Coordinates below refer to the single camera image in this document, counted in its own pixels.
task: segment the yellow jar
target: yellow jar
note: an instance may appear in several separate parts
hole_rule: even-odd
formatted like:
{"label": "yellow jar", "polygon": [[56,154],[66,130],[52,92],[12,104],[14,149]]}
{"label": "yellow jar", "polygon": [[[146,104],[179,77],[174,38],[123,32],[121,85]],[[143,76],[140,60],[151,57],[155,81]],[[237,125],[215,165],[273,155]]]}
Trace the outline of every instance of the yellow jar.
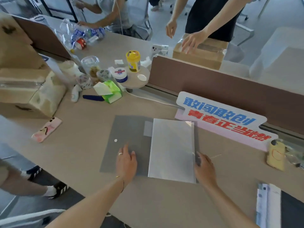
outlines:
{"label": "yellow jar", "polygon": [[129,69],[131,72],[138,72],[140,70],[140,53],[136,50],[130,50],[126,53]]}

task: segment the person's hand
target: person's hand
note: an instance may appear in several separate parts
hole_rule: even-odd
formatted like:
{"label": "person's hand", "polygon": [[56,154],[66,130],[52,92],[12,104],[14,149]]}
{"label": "person's hand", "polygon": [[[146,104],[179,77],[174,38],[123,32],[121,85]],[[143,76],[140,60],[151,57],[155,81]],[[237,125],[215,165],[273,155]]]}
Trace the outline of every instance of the person's hand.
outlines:
{"label": "person's hand", "polygon": [[95,23],[88,23],[88,22],[83,22],[83,21],[79,21],[79,22],[78,22],[78,25],[87,26],[87,27],[89,27],[90,29],[97,29],[97,28],[98,28],[98,26],[96,26]]}
{"label": "person's hand", "polygon": [[195,164],[194,167],[195,176],[197,180],[205,188],[216,188],[217,182],[215,168],[211,159],[207,155],[201,154],[200,152],[197,152],[197,154],[201,159],[201,165],[199,166]]}
{"label": "person's hand", "polygon": [[183,40],[183,43],[181,44],[182,46],[181,51],[184,52],[187,49],[187,47],[188,49],[186,53],[195,51],[197,46],[202,42],[204,42],[208,37],[209,35],[206,33],[206,30],[201,30],[199,32],[188,35],[188,37],[186,37]]}
{"label": "person's hand", "polygon": [[166,33],[167,36],[170,38],[173,38],[175,31],[177,28],[177,23],[175,19],[171,19],[168,24],[166,25]]}
{"label": "person's hand", "polygon": [[131,155],[128,151],[128,144],[118,151],[116,159],[116,173],[118,176],[123,178],[125,186],[129,184],[136,174],[137,161],[135,152],[132,151]]}
{"label": "person's hand", "polygon": [[78,9],[84,9],[85,8],[85,4],[83,3],[82,0],[72,0],[72,4],[73,4],[73,6],[75,6]]}

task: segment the pink phone case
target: pink phone case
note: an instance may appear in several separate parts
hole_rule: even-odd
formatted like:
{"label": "pink phone case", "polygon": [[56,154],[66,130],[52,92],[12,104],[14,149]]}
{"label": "pink phone case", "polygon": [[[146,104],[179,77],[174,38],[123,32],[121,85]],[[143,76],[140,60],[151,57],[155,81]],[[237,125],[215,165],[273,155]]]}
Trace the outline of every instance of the pink phone case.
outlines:
{"label": "pink phone case", "polygon": [[32,139],[43,142],[61,123],[59,118],[53,117],[37,133],[32,135]]}

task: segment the yellow lid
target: yellow lid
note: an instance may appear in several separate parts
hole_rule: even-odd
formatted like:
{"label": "yellow lid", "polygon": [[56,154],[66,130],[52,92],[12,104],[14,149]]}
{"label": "yellow lid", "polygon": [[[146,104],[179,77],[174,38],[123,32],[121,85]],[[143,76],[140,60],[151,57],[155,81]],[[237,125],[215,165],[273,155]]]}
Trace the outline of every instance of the yellow lid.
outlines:
{"label": "yellow lid", "polygon": [[136,50],[130,50],[129,52],[127,52],[126,57],[130,61],[140,60],[140,53]]}

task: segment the sign board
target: sign board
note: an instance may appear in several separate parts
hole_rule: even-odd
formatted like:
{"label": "sign board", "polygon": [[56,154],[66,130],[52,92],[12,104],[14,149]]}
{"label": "sign board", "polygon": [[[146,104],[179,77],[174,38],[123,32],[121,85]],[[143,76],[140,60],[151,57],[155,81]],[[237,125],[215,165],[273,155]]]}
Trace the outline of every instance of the sign board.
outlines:
{"label": "sign board", "polygon": [[176,103],[185,108],[175,116],[196,121],[197,126],[263,151],[278,138],[277,134],[261,130],[267,118],[187,92],[180,92]]}

